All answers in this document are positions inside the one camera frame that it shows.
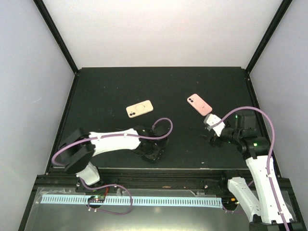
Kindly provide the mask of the beige cased phone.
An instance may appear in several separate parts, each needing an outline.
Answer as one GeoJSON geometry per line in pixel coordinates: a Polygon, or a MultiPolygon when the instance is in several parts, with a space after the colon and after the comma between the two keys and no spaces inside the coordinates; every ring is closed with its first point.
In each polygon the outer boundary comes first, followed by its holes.
{"type": "Polygon", "coordinates": [[[126,112],[129,118],[135,118],[141,116],[148,112],[153,111],[154,107],[150,100],[145,100],[143,102],[126,107],[126,112]]]}

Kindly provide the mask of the right black frame post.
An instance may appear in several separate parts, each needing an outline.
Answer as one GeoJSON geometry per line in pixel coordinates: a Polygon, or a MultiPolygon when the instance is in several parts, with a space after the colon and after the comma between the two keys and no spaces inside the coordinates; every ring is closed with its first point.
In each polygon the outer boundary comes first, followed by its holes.
{"type": "Polygon", "coordinates": [[[290,7],[292,0],[282,0],[275,15],[273,16],[269,26],[267,27],[261,41],[259,42],[252,58],[250,59],[245,71],[248,74],[251,74],[253,68],[257,64],[259,58],[261,57],[264,49],[266,48],[268,42],[276,31],[278,25],[286,14],[288,8],[290,7]]]}

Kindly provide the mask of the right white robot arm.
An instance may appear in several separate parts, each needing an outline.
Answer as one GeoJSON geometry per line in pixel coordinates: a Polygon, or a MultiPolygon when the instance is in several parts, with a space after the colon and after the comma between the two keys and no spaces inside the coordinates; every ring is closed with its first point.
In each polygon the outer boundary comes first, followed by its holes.
{"type": "Polygon", "coordinates": [[[257,133],[254,113],[243,112],[235,115],[235,126],[229,127],[214,115],[205,116],[204,124],[212,133],[209,142],[220,146],[223,142],[234,144],[248,166],[256,193],[253,193],[245,179],[237,173],[226,174],[219,181],[224,194],[232,193],[249,220],[251,231],[302,231],[304,226],[295,221],[282,196],[272,157],[271,147],[266,138],[257,133]]]}

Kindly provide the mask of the black frame post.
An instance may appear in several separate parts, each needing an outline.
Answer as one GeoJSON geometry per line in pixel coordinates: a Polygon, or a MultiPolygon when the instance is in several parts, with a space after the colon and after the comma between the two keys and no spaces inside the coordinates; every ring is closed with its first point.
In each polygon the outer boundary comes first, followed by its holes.
{"type": "Polygon", "coordinates": [[[251,74],[253,68],[257,64],[259,58],[261,57],[264,49],[266,48],[268,42],[276,31],[278,25],[286,14],[288,8],[290,7],[292,0],[282,0],[275,15],[273,16],[269,26],[267,27],[261,41],[259,42],[252,58],[250,59],[245,71],[248,74],[251,74]]]}
{"type": "Polygon", "coordinates": [[[69,49],[67,48],[52,16],[50,15],[45,3],[43,0],[33,0],[34,4],[36,5],[36,8],[38,9],[39,13],[41,14],[44,22],[46,23],[49,31],[51,32],[53,38],[55,39],[58,47],[60,48],[62,54],[64,55],[67,63],[69,64],[71,70],[74,74],[79,72],[79,69],[76,65],[76,63],[73,60],[73,57],[71,53],[69,52],[69,49]]]}

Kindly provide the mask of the pink cased phone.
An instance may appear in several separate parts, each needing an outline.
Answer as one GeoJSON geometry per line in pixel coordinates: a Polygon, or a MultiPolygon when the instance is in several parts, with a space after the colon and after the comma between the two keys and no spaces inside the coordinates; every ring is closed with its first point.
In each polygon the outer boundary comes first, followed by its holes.
{"type": "Polygon", "coordinates": [[[196,93],[189,96],[187,102],[202,116],[212,112],[212,107],[196,93]]]}

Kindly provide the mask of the left black frame post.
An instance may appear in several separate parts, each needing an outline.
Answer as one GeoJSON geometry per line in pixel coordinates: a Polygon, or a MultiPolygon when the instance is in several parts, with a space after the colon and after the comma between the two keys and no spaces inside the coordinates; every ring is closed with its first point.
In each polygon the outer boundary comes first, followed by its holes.
{"type": "Polygon", "coordinates": [[[34,4],[36,5],[36,8],[38,9],[39,13],[41,14],[44,22],[46,23],[49,31],[51,32],[53,38],[55,39],[58,47],[60,48],[62,54],[64,55],[67,63],[69,64],[71,70],[74,74],[79,72],[79,69],[76,65],[76,63],[73,60],[73,57],[71,53],[69,52],[69,49],[67,48],[52,16],[50,15],[45,3],[43,0],[33,0],[34,4]]]}

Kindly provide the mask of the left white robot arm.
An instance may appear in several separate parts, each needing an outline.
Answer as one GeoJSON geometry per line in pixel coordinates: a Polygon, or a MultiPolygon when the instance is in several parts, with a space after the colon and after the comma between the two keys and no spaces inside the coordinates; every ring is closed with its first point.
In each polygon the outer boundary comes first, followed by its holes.
{"type": "Polygon", "coordinates": [[[51,162],[64,166],[67,174],[75,174],[92,192],[98,192],[103,188],[103,179],[97,167],[90,162],[92,157],[112,151],[130,150],[146,161],[156,162],[172,130],[173,126],[164,129],[155,125],[152,128],[136,126],[109,133],[85,133],[78,129],[65,140],[51,162]]]}

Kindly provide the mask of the small electronics board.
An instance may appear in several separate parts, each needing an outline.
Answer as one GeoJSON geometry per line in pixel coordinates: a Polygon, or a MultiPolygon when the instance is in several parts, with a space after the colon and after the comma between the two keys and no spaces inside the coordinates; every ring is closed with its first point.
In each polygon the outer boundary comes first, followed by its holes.
{"type": "Polygon", "coordinates": [[[103,203],[105,201],[104,195],[94,195],[88,199],[88,203],[103,203]]]}

